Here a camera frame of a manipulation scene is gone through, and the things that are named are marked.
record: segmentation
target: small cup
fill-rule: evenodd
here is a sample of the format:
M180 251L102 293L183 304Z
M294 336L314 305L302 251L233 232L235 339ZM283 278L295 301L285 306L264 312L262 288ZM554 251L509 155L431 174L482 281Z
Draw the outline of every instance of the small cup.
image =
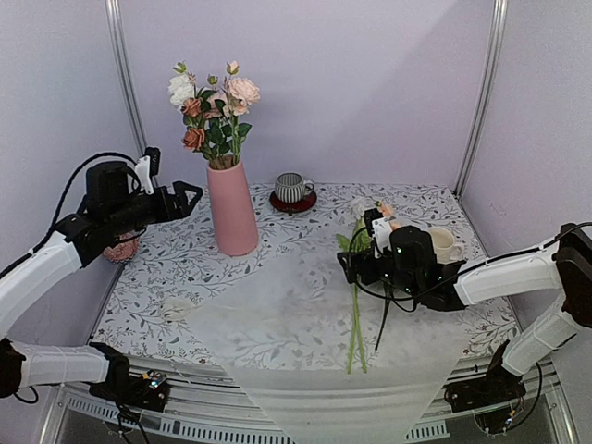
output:
M464 258L464 245L455 242L450 231L442 227L432 227L428 228L427 232L432 237L434 253L439 264L449 264Z
M276 180L276 196L284 204L296 204L314 190L313 182L298 173L284 173Z

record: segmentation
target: pink vase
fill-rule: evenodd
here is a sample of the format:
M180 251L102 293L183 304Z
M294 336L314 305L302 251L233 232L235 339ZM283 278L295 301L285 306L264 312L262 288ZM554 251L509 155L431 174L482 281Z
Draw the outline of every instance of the pink vase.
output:
M221 170L208 165L207 185L220 251L229 256L252 252L259 242L259 233L242 161Z

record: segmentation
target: white robotic arm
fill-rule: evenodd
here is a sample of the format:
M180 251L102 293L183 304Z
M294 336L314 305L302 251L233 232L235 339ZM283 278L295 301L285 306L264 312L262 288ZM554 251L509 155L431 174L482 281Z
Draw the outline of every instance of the white robotic arm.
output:
M582 226L568 224L551 240L485 262L437 263L430 235L416 227L392 229L377 210L364 214L373 237L370 250L338 253L348 282L385 300L364 285L381 281L407 293L413 301L438 311L463 310L482 301L534 290L557 290L559 297L522 334L494 354L483 377L452 383L446 399L454 412L472 410L525 394L522 375L565 344L584 327L592 327L592 240Z
M133 169L123 162L90 168L79 211L57 222L41 248L0 274L0 398L33 385L82 381L91 384L92 394L110 401L164 408L163 377L130 376L127 358L104 344L51 347L6 338L14 323L48 290L88 265L104 248L117 245L120 235L191 214L202 190L183 182L174 183L175 194L165 187L155 189L151 177L157 173L159 156L157 149L149 148ZM130 177L139 184L131 191ZM190 200L187 191L194 194Z

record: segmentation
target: red saucer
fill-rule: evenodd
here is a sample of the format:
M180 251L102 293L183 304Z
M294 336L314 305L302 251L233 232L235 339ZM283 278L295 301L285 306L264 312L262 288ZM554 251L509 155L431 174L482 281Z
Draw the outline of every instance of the red saucer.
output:
M316 192L312 190L306 195L306 197L304 197L304 199L299 202L285 203L278 199L276 192L274 191L271 193L271 196L269 196L269 202L271 203L271 206L276 208L278 211L293 215L295 213L302 213L306 210L310 210L313 206L315 206Z

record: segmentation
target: white rose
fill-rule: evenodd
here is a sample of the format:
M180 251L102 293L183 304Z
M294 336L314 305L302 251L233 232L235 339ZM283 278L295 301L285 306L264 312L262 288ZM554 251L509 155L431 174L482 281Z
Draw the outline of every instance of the white rose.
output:
M173 104L179 111L183 103L187 99L192 99L195 95L195 90L192 85L177 88L175 93L170 96L170 103Z
M192 99L195 95L195 88L191 84L189 74L184 72L173 77L168 85L168 92L171 94L170 103L180 110L183 102Z
M177 91L177 89L186 87L188 85L191 86L189 74L184 72L183 74L179 74L178 76L175 76L170 80L170 84L168 85L168 92L174 94Z

